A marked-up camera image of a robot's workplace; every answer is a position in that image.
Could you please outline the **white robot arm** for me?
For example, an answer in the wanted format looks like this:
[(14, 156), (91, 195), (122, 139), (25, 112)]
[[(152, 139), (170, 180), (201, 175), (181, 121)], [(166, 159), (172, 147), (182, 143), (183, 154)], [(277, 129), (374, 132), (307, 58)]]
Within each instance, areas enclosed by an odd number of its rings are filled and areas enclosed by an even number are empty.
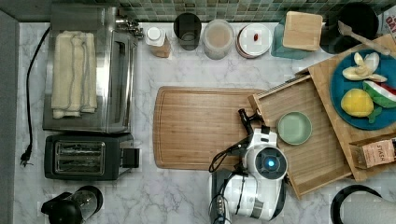
[(210, 224), (232, 224), (233, 215), (270, 221), (280, 214), (288, 162), (276, 139), (267, 126), (251, 130), (221, 153), (240, 158), (232, 171), (209, 167)]

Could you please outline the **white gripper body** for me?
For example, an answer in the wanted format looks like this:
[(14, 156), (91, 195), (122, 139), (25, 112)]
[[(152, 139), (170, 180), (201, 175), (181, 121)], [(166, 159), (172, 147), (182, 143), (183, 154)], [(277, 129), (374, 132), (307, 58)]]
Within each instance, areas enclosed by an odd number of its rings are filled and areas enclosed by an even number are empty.
[(278, 151), (277, 134), (272, 132), (269, 127), (262, 126), (260, 129), (254, 130), (246, 155), (275, 155)]

